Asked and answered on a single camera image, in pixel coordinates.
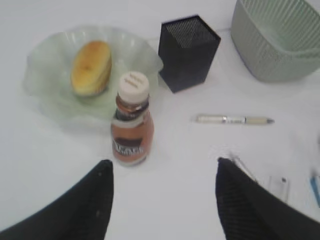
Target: glass bottle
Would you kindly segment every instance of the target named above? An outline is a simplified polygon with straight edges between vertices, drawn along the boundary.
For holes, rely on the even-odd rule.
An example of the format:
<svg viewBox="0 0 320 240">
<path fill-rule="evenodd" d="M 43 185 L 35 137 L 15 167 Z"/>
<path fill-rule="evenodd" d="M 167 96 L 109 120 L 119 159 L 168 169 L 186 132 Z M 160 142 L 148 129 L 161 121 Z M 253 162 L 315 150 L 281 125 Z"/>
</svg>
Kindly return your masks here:
<svg viewBox="0 0 320 240">
<path fill-rule="evenodd" d="M 146 159 L 154 136 L 149 112 L 149 81 L 140 72 L 128 72 L 119 81 L 117 110 L 111 122 L 112 150 L 125 165 Z"/>
</svg>

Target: pen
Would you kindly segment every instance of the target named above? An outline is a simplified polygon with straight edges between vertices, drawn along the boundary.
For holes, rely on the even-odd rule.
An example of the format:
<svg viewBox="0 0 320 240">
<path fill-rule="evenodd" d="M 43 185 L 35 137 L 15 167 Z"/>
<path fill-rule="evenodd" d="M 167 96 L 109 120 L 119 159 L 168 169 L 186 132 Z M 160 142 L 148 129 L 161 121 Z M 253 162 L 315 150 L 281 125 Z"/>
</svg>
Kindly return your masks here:
<svg viewBox="0 0 320 240">
<path fill-rule="evenodd" d="M 268 125 L 275 121 L 268 117 L 260 116 L 224 116 L 199 114 L 193 119 L 200 124 L 248 124 L 248 125 Z"/>
<path fill-rule="evenodd" d="M 315 170 L 312 170 L 311 172 L 310 184 L 311 184 L 311 188 L 313 190 L 316 202 L 318 203 L 318 206 L 320 208 L 320 176 L 317 174 Z"/>
</svg>

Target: blue pen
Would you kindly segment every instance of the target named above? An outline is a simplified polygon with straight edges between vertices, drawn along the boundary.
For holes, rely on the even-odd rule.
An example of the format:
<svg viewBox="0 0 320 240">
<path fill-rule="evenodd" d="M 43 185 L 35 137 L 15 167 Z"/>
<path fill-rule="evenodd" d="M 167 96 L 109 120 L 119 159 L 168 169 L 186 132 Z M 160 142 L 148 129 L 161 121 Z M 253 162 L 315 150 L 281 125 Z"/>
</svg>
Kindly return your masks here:
<svg viewBox="0 0 320 240">
<path fill-rule="evenodd" d="M 310 183 L 314 192 L 314 196 L 320 208 L 320 175 L 315 170 L 312 170 L 311 172 Z"/>
</svg>

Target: wavy glass plate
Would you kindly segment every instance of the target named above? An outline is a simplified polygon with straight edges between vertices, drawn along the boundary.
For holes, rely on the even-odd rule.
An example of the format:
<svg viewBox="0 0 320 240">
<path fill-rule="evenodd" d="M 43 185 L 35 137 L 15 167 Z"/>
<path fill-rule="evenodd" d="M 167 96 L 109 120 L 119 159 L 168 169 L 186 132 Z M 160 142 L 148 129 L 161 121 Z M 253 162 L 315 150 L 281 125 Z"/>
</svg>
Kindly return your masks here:
<svg viewBox="0 0 320 240">
<path fill-rule="evenodd" d="M 78 97 L 70 80 L 73 60 L 79 49 L 93 40 L 110 45 L 110 81 L 102 94 Z M 56 121 L 79 116 L 109 121 L 116 110 L 120 76 L 128 71 L 144 73 L 150 82 L 152 99 L 162 68 L 162 60 L 144 39 L 115 27 L 80 26 L 48 37 L 31 51 L 23 87 L 28 95 L 38 99 L 42 112 Z"/>
</svg>

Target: bread roll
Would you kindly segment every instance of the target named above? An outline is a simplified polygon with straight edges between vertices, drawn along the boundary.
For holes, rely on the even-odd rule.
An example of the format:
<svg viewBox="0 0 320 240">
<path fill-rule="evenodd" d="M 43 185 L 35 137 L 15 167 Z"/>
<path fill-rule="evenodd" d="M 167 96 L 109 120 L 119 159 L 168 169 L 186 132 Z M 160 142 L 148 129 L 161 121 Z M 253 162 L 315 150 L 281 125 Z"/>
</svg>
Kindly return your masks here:
<svg viewBox="0 0 320 240">
<path fill-rule="evenodd" d="M 93 96 L 107 86 L 112 67 L 111 51 L 106 42 L 91 41 L 77 53 L 71 71 L 71 84 L 80 96 Z"/>
</svg>

